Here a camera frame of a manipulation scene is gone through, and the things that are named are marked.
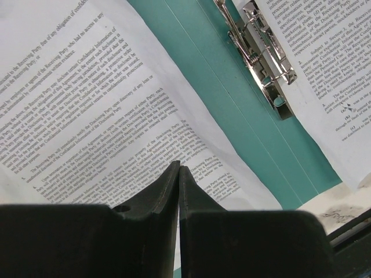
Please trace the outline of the teal file folder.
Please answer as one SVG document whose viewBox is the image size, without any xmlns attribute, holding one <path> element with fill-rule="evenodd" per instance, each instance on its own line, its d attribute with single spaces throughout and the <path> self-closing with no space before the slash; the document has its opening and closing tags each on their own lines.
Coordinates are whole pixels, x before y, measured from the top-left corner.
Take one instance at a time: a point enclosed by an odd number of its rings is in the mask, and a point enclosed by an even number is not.
<svg viewBox="0 0 371 278">
<path fill-rule="evenodd" d="M 213 1 L 132 1 L 242 160 L 293 209 L 340 183 L 296 118 L 271 109 Z"/>
</svg>

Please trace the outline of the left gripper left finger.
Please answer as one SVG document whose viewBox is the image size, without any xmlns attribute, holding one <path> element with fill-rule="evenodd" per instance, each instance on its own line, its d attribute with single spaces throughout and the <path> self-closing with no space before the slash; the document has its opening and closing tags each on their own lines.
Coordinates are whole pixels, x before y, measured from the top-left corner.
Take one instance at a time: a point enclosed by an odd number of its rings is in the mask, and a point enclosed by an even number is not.
<svg viewBox="0 0 371 278">
<path fill-rule="evenodd" d="M 180 163 L 110 208 L 1 206 L 2 277 L 172 277 Z"/>
</svg>

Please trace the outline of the printed paper sheets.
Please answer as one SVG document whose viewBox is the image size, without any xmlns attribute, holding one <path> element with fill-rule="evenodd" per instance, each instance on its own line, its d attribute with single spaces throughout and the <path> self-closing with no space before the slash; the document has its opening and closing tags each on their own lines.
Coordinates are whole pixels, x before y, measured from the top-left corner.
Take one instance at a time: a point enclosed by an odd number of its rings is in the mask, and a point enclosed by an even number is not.
<svg viewBox="0 0 371 278">
<path fill-rule="evenodd" d="M 1 2 L 2 203 L 115 206 L 174 160 L 227 209 L 281 208 L 128 2 Z"/>
</svg>

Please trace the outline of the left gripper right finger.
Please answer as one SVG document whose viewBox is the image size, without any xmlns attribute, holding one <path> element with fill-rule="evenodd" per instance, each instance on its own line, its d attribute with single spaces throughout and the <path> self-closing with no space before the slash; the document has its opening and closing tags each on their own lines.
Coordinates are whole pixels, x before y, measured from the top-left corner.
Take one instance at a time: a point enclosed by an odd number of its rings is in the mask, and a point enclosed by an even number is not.
<svg viewBox="0 0 371 278">
<path fill-rule="evenodd" d="M 179 172 L 183 277 L 335 277 L 321 223 L 305 211 L 228 211 Z"/>
</svg>

